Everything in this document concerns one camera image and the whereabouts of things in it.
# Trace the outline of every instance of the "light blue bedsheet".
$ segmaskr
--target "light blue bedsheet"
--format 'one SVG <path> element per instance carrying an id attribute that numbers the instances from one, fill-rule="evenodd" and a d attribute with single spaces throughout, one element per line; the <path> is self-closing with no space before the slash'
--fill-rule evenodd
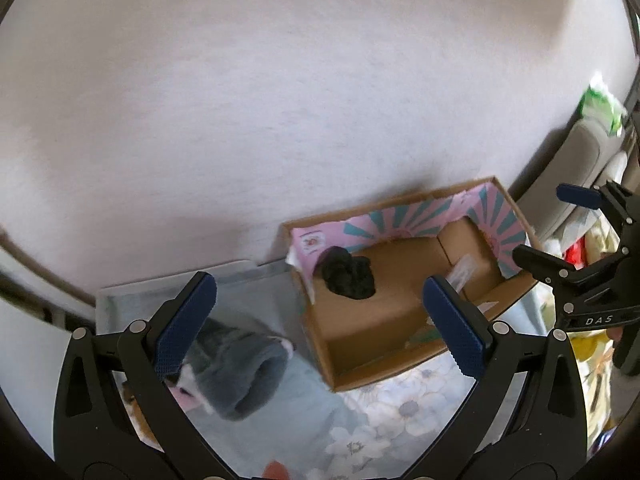
<path id="1" fill-rule="evenodd" d="M 397 477 L 434 440 L 473 385 L 446 352 L 396 378 L 331 393 L 313 364 L 300 325 L 303 298 L 284 261 L 216 278 L 218 302 L 211 317 L 249 330 L 267 325 L 296 345 L 275 396 L 247 419 L 231 422 L 207 415 L 203 408 L 188 413 L 209 445 L 241 476 L 260 476 L 277 460 L 292 479 Z M 98 333 L 119 332 L 135 319 L 149 319 L 187 281 L 103 295 Z M 538 312 L 528 294 L 502 319 L 518 332 L 542 334 Z M 499 438 L 523 380 L 522 374 L 514 378 L 483 446 Z"/>

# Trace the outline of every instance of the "silver bolt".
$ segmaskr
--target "silver bolt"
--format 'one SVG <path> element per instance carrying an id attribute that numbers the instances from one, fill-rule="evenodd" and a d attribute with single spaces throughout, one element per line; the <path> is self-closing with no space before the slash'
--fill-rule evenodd
<path id="1" fill-rule="evenodd" d="M 86 336 L 86 329 L 82 327 L 76 328 L 71 334 L 73 339 L 82 339 L 84 336 Z"/>
<path id="2" fill-rule="evenodd" d="M 145 328 L 146 328 L 146 321 L 143 321 L 142 319 L 137 319 L 129 325 L 129 330 L 132 331 L 134 334 L 142 332 Z"/>
<path id="3" fill-rule="evenodd" d="M 554 337 L 558 339 L 558 341 L 564 341 L 566 339 L 566 332 L 556 328 L 554 330 Z"/>
<path id="4" fill-rule="evenodd" d="M 501 321 L 496 321 L 494 323 L 494 331 L 498 334 L 504 335 L 509 331 L 509 325 Z"/>

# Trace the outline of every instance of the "pink paper lining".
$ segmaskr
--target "pink paper lining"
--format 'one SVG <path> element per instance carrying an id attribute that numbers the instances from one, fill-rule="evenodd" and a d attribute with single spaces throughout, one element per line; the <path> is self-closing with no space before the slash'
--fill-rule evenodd
<path id="1" fill-rule="evenodd" d="M 505 278 L 516 275 L 520 268 L 513 262 L 511 253 L 520 244 L 529 245 L 529 237 L 509 202 L 491 182 L 444 198 L 294 228 L 288 260 L 309 288 L 318 258 L 329 247 L 344 247 L 355 252 L 384 240 L 434 237 L 446 224 L 465 216 L 484 233 L 502 275 Z"/>

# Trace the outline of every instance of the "sticker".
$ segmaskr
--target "sticker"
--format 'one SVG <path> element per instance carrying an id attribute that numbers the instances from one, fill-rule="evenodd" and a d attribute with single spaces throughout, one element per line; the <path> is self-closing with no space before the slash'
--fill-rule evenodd
<path id="1" fill-rule="evenodd" d="M 300 243 L 302 244 L 302 252 L 305 253 L 306 256 L 309 256 L 320 249 L 324 249 L 324 233 L 322 231 L 305 233 L 300 237 Z"/>

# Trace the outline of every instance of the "blue gripper pad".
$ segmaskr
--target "blue gripper pad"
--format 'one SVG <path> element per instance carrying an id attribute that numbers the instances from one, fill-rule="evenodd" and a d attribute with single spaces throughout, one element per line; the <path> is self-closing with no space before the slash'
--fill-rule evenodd
<path id="1" fill-rule="evenodd" d="M 215 306 L 217 294 L 214 277 L 206 272 L 196 272 L 178 296 L 165 301 L 149 321 L 146 342 L 160 379 L 178 372 Z"/>
<path id="2" fill-rule="evenodd" d="M 574 186 L 573 184 L 559 184 L 556 187 L 556 196 L 562 202 L 579 205 L 587 209 L 600 209 L 602 204 L 600 192 L 589 187 Z"/>
<path id="3" fill-rule="evenodd" d="M 460 371 L 478 380 L 493 342 L 489 323 L 478 308 L 462 300 L 449 282 L 431 276 L 422 288 L 422 304 L 447 344 Z"/>

